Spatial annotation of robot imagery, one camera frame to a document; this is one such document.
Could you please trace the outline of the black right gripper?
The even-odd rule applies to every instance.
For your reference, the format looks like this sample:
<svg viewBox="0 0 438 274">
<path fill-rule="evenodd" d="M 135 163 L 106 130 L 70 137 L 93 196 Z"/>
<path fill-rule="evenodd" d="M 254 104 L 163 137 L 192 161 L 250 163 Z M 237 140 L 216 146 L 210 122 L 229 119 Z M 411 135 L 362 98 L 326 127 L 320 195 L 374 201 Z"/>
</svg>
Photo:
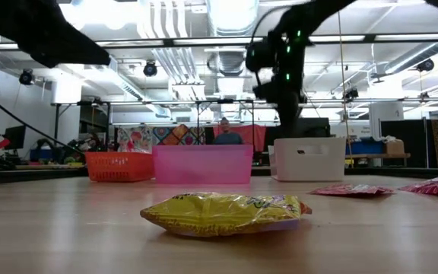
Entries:
<svg viewBox="0 0 438 274">
<path fill-rule="evenodd" d="M 267 37 L 253 44 L 255 76 L 262 69 L 270 68 L 273 71 L 271 80 L 267 83 L 258 80 L 253 92 L 258 99 L 277 103 L 280 138 L 290 138 L 293 135 L 303 110 L 300 104 L 305 103 L 304 99 L 280 99 L 288 93 L 300 96 L 305 52 L 312 44 L 309 33 L 297 19 L 281 19 L 268 32 Z"/>
</svg>

